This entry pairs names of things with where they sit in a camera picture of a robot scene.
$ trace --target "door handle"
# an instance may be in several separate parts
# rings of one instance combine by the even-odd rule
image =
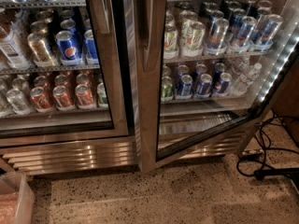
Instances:
[[[149,37],[143,50],[143,70],[144,72],[150,72],[155,69],[157,60],[161,58],[166,0],[146,1],[148,1],[146,7],[149,8]]]
[[[107,0],[92,0],[95,18],[101,34],[109,34],[109,14],[107,9]]]

